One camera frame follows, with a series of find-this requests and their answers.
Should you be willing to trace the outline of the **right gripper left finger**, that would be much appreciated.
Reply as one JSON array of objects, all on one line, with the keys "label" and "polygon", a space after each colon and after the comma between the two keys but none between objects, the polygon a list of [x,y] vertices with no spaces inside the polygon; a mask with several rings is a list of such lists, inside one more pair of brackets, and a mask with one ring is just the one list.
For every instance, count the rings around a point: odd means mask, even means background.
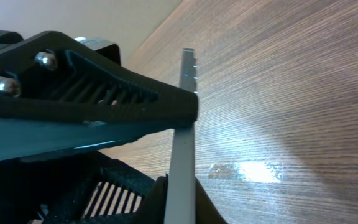
[{"label": "right gripper left finger", "polygon": [[0,161],[134,142],[192,125],[198,97],[139,75],[56,31],[0,30]]}]

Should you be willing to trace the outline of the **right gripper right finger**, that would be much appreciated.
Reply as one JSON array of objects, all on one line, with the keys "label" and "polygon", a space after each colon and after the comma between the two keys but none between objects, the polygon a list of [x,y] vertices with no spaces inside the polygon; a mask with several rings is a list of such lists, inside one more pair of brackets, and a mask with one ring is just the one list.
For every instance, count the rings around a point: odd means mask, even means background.
[{"label": "right gripper right finger", "polygon": [[0,161],[0,223],[162,223],[168,176],[100,152]]}]

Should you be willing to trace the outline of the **Samsung Galaxy smartphone cyan screen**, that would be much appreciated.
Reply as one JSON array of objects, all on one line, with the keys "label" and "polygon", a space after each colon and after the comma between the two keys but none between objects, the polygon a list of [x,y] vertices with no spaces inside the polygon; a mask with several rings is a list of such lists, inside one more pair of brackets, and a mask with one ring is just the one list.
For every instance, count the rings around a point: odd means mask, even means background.
[{"label": "Samsung Galaxy smartphone cyan screen", "polygon": [[[195,50],[184,48],[179,87],[197,94]],[[164,224],[196,223],[195,129],[176,129],[173,134]]]}]

